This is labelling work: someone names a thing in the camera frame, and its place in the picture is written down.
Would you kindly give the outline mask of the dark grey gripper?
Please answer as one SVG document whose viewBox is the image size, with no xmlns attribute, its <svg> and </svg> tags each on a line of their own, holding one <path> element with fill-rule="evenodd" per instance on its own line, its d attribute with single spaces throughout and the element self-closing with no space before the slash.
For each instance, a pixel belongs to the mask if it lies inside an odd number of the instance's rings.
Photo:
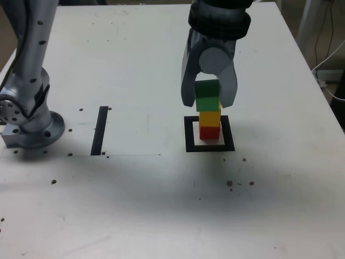
<svg viewBox="0 0 345 259">
<path fill-rule="evenodd" d="M 234 40 L 207 37 L 193 28 L 189 30 L 181 73 L 181 98 L 184 106 L 194 105 L 195 80 L 201 71 L 217 77 L 221 106 L 227 108 L 233 105 L 238 88 L 234 52 Z"/>
</svg>

